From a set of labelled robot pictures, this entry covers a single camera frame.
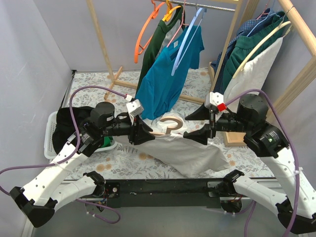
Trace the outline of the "bright green t shirt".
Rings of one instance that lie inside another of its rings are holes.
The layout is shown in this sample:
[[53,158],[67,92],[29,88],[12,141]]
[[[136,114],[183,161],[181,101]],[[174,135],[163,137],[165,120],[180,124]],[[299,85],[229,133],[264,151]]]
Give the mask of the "bright green t shirt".
[[112,136],[104,137],[104,143],[101,146],[101,148],[110,147],[112,145],[112,141],[113,141],[113,137]]

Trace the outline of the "beige wooden hanger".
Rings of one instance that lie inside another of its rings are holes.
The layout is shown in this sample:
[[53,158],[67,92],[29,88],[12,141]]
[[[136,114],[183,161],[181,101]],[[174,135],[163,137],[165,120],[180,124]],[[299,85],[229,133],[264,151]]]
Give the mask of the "beige wooden hanger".
[[180,129],[183,126],[183,122],[174,116],[166,116],[166,117],[161,118],[159,121],[161,122],[172,121],[172,122],[175,122],[176,124],[174,124],[173,126],[167,126],[165,133],[151,131],[150,133],[154,136],[168,135],[171,133],[171,131]]

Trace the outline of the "white t shirt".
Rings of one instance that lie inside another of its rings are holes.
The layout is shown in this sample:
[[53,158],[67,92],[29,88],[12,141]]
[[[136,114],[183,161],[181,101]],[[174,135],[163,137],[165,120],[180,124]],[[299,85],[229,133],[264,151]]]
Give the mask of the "white t shirt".
[[155,140],[141,145],[130,144],[127,136],[115,137],[114,140],[172,166],[189,178],[196,178],[199,174],[210,169],[218,172],[230,167],[222,149],[216,144],[209,141],[207,145],[203,145],[185,139],[182,133],[187,129],[188,127],[184,123],[182,127],[170,134],[158,136]]

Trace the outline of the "light blue hanger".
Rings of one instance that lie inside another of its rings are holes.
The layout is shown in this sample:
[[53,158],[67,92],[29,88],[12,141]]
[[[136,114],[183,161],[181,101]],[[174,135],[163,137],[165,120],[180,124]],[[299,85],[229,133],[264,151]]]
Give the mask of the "light blue hanger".
[[[174,76],[176,70],[178,69],[178,67],[179,67],[179,65],[180,65],[180,63],[181,63],[181,61],[182,61],[182,59],[183,59],[185,53],[187,52],[188,47],[190,46],[190,43],[192,42],[192,40],[193,40],[193,38],[194,38],[194,36],[195,36],[197,30],[198,30],[198,27],[200,26],[200,24],[201,24],[201,22],[202,22],[202,20],[203,20],[204,14],[205,14],[206,12],[207,12],[207,9],[206,9],[206,8],[200,7],[200,8],[197,10],[195,16],[192,18],[192,20],[191,20],[189,26],[187,27],[187,31],[186,31],[186,33],[185,33],[185,35],[184,35],[184,38],[183,38],[182,43],[181,43],[181,45],[180,45],[180,48],[179,48],[179,50],[178,50],[178,53],[177,53],[177,56],[176,56],[176,59],[175,59],[175,62],[174,62],[174,65],[173,65],[173,68],[172,68],[172,71],[171,71],[171,75],[172,75],[172,76]],[[195,28],[195,31],[194,31],[194,33],[192,34],[192,36],[191,36],[189,42],[187,42],[187,41],[188,41],[188,38],[189,38],[189,35],[190,35],[190,32],[191,32],[192,29],[193,29],[194,23],[196,22],[196,20],[198,19],[198,17],[199,17],[200,15],[201,15],[201,19],[200,19],[199,23],[197,24],[197,26],[196,26],[196,28]]]

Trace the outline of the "black daisy t shirt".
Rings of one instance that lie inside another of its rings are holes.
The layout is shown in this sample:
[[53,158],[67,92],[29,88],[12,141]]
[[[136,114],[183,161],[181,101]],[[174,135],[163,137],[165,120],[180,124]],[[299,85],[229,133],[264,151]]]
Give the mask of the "black daisy t shirt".
[[[75,120],[78,128],[81,123],[90,117],[90,113],[93,107],[73,107]],[[56,116],[56,129],[52,135],[52,143],[56,154],[59,154],[67,142],[67,139],[75,132],[75,127],[71,118],[69,107],[61,108],[57,112]]]

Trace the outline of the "orange plastic hanger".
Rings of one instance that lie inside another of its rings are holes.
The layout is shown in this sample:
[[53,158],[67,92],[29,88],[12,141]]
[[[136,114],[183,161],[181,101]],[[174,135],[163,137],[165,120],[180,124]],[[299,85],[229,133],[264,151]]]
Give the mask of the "orange plastic hanger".
[[152,0],[151,3],[153,5],[153,10],[143,24],[135,43],[133,54],[133,62],[135,64],[138,64],[140,55],[145,52],[145,49],[152,39],[152,36],[149,37],[146,35],[150,23],[159,16],[161,8],[165,5],[165,2],[162,1],[161,3],[157,3],[157,0]]

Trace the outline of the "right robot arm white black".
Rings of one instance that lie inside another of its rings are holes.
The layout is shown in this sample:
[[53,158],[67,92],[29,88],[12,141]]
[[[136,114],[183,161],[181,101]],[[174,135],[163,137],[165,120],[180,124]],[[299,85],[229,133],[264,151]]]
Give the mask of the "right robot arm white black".
[[186,120],[202,120],[203,128],[185,133],[184,138],[205,145],[218,131],[242,132],[244,143],[268,166],[282,187],[273,191],[233,170],[211,189],[221,196],[237,194],[251,198],[269,209],[285,227],[296,235],[316,230],[316,192],[300,172],[297,154],[286,134],[266,120],[268,106],[256,94],[239,96],[237,110],[230,111],[220,93],[209,93],[205,102]]

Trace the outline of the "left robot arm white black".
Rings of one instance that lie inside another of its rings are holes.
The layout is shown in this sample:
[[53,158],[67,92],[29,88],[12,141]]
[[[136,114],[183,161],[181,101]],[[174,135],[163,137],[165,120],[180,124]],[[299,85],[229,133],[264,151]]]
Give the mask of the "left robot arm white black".
[[155,139],[152,129],[139,117],[143,107],[139,100],[127,103],[127,112],[114,116],[115,107],[100,102],[90,116],[79,125],[79,133],[68,139],[59,154],[37,177],[23,187],[14,187],[9,195],[35,228],[46,224],[54,213],[77,198],[101,197],[106,190],[105,179],[96,171],[85,173],[79,180],[62,188],[62,181],[87,160],[104,143],[104,137],[128,137],[132,145]]

